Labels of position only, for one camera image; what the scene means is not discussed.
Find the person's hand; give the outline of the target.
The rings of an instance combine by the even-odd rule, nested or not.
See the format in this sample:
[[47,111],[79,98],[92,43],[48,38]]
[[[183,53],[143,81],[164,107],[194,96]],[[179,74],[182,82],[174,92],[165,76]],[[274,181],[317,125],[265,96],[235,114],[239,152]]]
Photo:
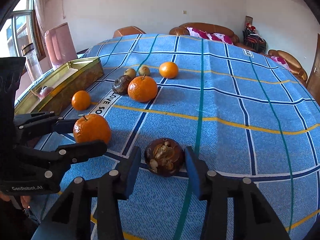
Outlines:
[[1,200],[5,202],[12,202],[13,206],[17,209],[27,209],[31,202],[31,196],[8,196],[0,192]]

